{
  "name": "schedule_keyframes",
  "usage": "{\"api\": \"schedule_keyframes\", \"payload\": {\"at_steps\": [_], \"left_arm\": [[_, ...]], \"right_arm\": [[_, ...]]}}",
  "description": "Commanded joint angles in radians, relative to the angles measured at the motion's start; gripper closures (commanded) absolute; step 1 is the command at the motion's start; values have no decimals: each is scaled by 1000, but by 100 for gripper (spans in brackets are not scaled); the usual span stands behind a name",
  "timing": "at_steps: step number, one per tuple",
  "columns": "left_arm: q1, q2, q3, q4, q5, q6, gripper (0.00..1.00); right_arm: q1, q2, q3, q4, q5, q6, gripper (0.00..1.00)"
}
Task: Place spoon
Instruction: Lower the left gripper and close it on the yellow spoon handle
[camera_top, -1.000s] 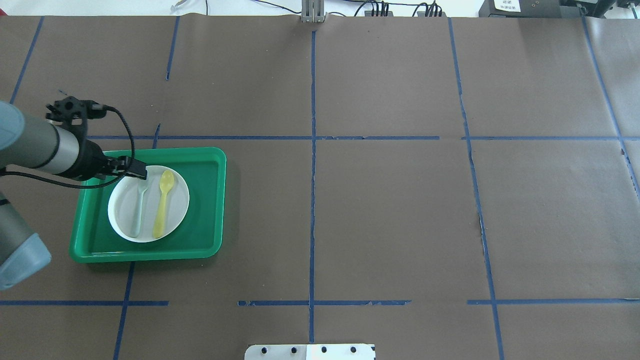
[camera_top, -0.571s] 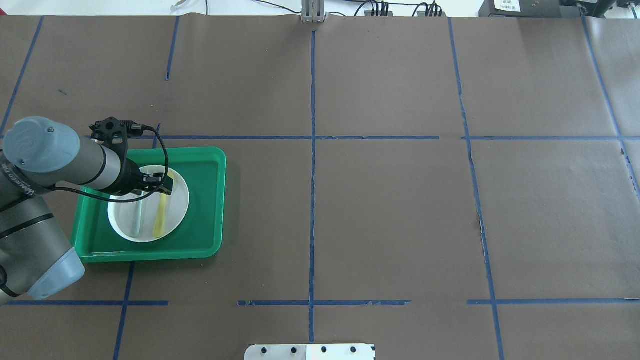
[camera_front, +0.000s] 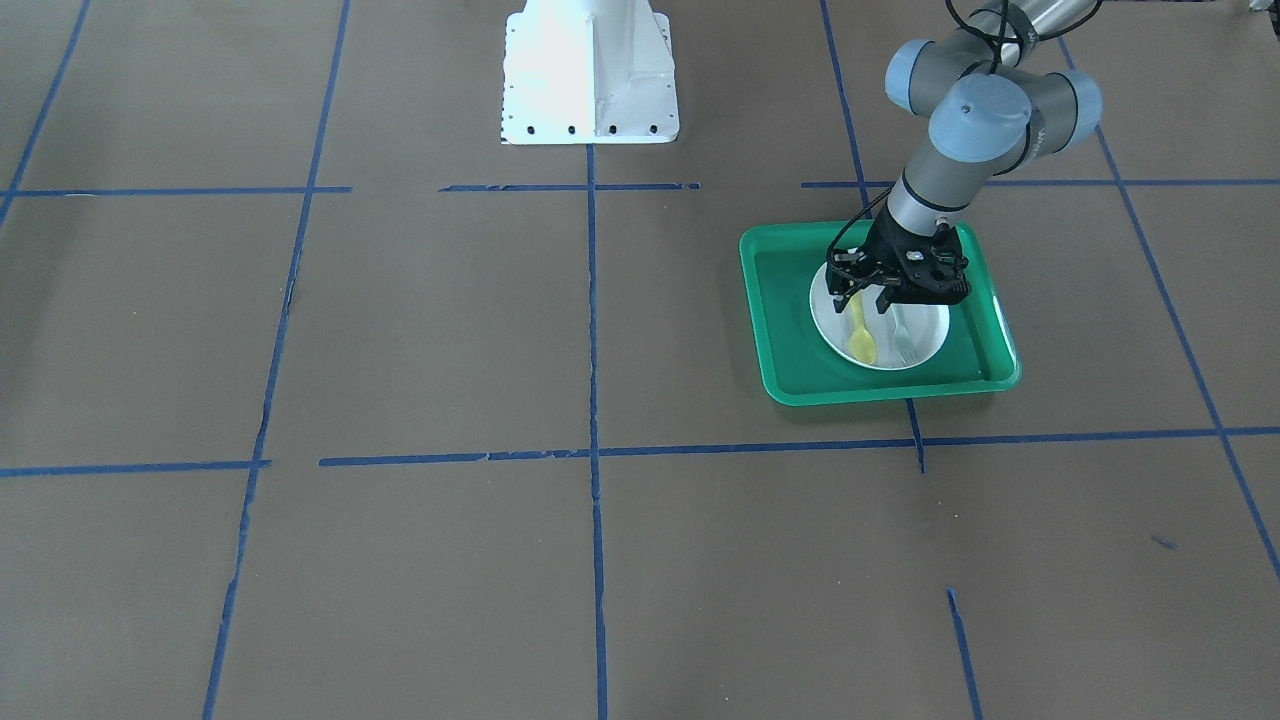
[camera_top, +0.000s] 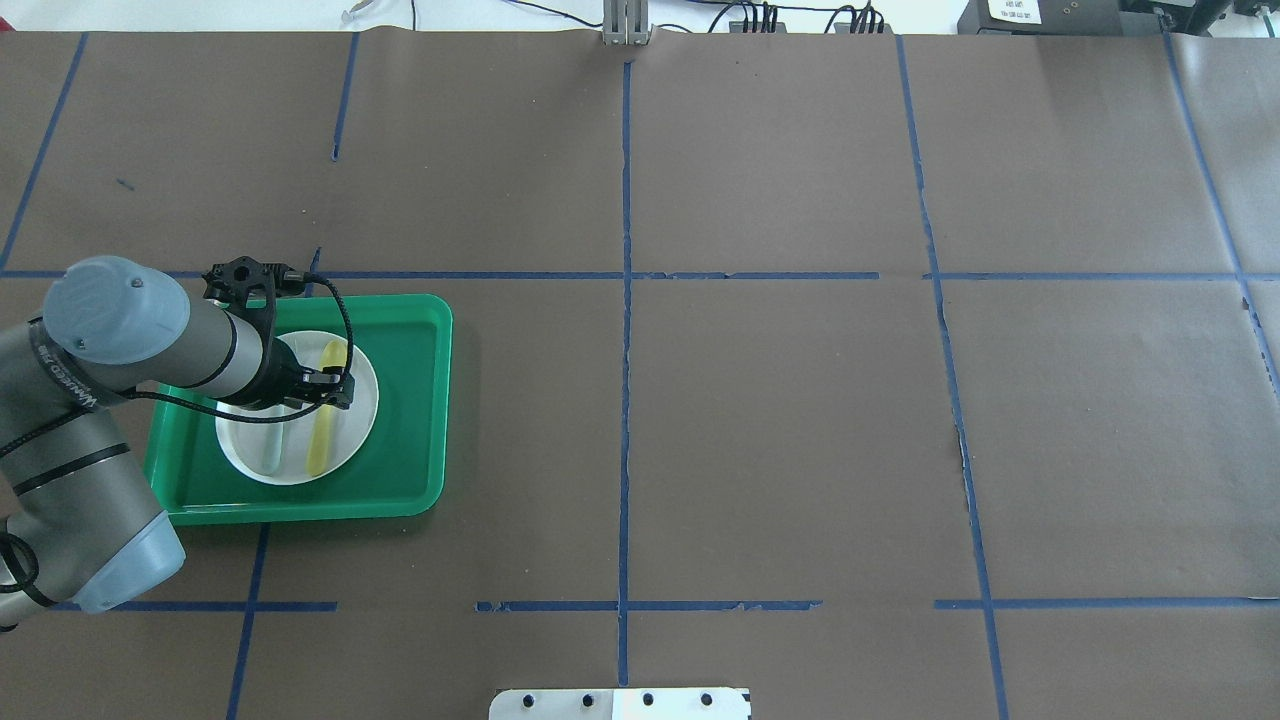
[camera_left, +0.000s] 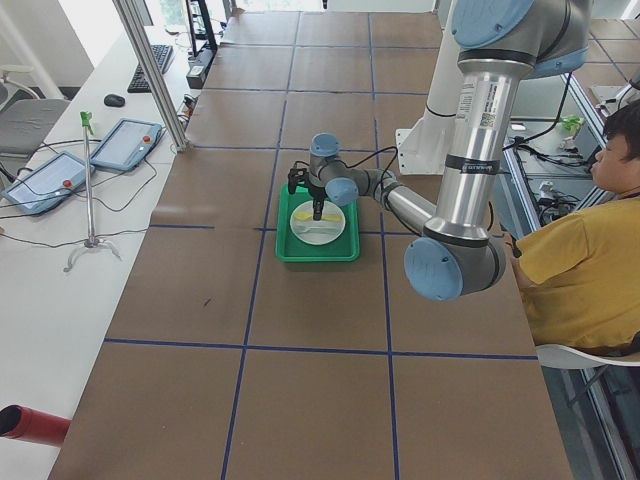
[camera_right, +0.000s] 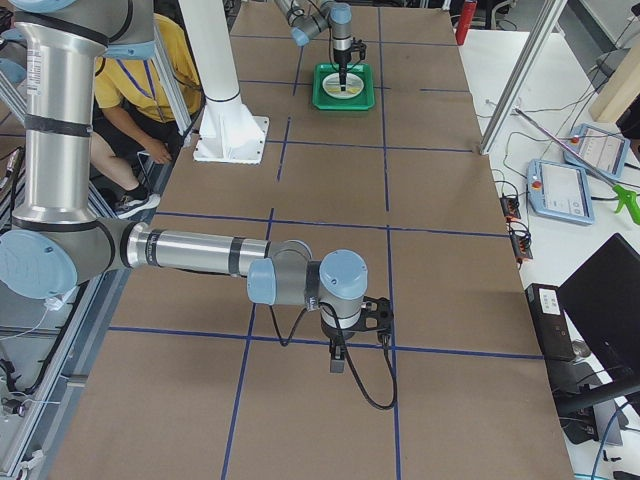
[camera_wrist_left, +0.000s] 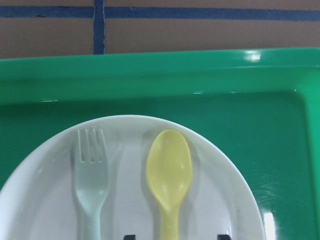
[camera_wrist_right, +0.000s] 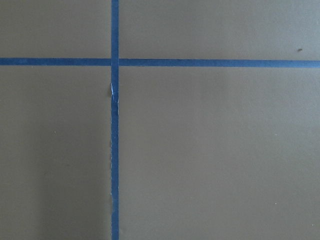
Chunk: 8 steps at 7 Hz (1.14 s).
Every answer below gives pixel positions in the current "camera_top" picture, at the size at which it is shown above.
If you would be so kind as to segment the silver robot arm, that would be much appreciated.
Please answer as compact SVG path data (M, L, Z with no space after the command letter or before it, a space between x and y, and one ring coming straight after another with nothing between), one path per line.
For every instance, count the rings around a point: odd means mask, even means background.
M202 299L125 258L69 266L37 316L3 332L4 632L69 602L105 612L163 584L186 550L113 416L137 400L244 424L270 407L300 420L348 409L355 333L320 366L276 337L276 301L329 279L237 258L204 274Z

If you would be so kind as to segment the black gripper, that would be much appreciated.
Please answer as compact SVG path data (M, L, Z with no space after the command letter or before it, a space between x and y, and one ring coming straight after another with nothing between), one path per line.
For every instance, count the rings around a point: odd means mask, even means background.
M351 375L353 354L346 340L337 340L337 359L325 360L325 350L330 345L333 341L321 347L316 366L306 366L284 340L274 340L268 346L262 410L275 406L296 410L308 406L333 406L348 410L355 401L356 383Z

